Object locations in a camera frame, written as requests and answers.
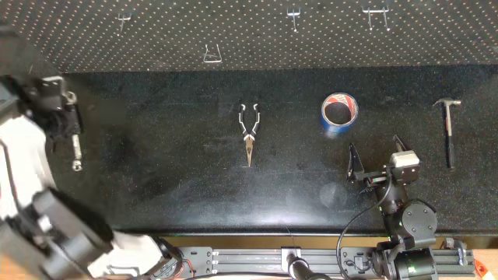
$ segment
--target hammer handle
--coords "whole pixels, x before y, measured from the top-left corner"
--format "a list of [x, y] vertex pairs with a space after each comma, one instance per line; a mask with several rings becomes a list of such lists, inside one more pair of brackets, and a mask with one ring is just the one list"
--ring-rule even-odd
[[454, 170], [455, 167], [455, 150], [453, 145], [453, 136], [447, 136], [447, 156], [448, 156], [448, 168]]

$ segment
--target roll of blue tape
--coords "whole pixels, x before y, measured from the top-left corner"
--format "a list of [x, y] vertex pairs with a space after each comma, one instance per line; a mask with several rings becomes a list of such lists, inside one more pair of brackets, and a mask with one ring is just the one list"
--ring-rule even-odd
[[[351, 113], [351, 119], [345, 124], [335, 124], [331, 120], [329, 120], [327, 118], [327, 115], [325, 114], [325, 108], [337, 102], [345, 104], [349, 108], [349, 112]], [[321, 105], [321, 123], [324, 126], [325, 130], [332, 133], [338, 134], [348, 131], [357, 117], [358, 104], [356, 103], [356, 100], [347, 93], [333, 93], [329, 95]]]

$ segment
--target pegboard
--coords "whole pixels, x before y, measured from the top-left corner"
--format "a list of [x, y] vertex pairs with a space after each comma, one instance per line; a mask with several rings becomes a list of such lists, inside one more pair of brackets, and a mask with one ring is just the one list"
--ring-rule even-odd
[[[390, 30], [382, 12], [370, 29], [363, 10], [382, 8]], [[497, 11], [497, 0], [0, 0], [0, 18], [60, 72], [497, 64]], [[206, 44], [220, 63], [203, 61]]]

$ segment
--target black tabletop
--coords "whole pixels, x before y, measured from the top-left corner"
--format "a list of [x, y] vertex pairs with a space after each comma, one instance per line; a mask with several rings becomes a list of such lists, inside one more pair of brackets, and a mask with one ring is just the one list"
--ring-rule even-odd
[[[85, 125], [84, 171], [70, 145], [50, 156], [60, 189], [115, 228], [158, 234], [338, 234], [372, 194], [345, 181], [349, 143], [379, 170], [401, 136], [422, 160], [410, 198], [438, 210], [444, 234], [498, 234], [498, 68], [337, 68], [250, 72], [68, 75]], [[321, 103], [359, 104], [356, 123], [328, 138]], [[457, 169], [446, 167], [442, 97], [451, 108]], [[258, 103], [261, 127], [247, 167], [237, 122]], [[254, 120], [247, 112], [247, 123]], [[384, 233], [366, 213], [351, 233]]]

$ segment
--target pliers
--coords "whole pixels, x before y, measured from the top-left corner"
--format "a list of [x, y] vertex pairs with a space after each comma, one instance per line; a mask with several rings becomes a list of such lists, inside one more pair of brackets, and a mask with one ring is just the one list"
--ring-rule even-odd
[[259, 128], [259, 110], [258, 110], [258, 105], [255, 104], [253, 106], [254, 111], [256, 112], [256, 122], [254, 123], [254, 127], [252, 128], [251, 133], [247, 133], [246, 126], [244, 125], [244, 111], [246, 110], [246, 106], [241, 104], [240, 105], [240, 111], [239, 111], [239, 125], [240, 129], [242, 130], [242, 135], [244, 137], [244, 141], [246, 142], [246, 154], [247, 154], [247, 165], [251, 166], [251, 157], [252, 157], [252, 150], [253, 150], [253, 142], [256, 139], [256, 131], [258, 131]]

